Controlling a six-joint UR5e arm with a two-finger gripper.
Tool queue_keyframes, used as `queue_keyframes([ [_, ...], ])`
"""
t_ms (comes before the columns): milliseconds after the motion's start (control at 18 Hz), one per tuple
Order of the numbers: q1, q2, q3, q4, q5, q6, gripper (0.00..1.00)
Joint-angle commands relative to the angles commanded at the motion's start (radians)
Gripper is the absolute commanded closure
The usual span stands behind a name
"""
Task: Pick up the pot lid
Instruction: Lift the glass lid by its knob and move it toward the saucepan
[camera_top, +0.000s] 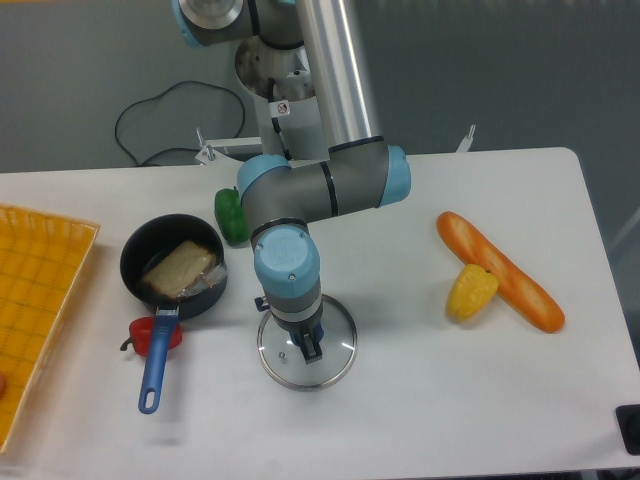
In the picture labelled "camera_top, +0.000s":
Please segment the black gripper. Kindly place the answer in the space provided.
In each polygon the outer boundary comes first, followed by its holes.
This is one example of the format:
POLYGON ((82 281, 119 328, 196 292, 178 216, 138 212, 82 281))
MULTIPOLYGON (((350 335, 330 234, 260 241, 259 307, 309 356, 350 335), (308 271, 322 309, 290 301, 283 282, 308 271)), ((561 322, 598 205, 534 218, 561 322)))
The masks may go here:
POLYGON ((309 308, 299 312, 284 312, 273 306, 269 308, 276 323, 290 334, 293 342, 301 337, 300 350, 306 364, 319 361, 323 357, 320 345, 324 337, 321 319, 323 301, 317 299, 309 308))

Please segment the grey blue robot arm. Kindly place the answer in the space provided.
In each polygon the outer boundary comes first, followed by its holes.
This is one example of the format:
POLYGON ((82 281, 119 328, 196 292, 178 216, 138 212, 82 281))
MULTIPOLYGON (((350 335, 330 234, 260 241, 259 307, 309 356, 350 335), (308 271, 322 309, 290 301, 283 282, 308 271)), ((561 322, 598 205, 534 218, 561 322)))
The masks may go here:
POLYGON ((311 222, 406 198, 404 151, 382 135, 350 1, 176 1, 195 46, 239 42, 264 151, 237 186, 269 310, 306 362, 322 356, 320 259, 311 222))

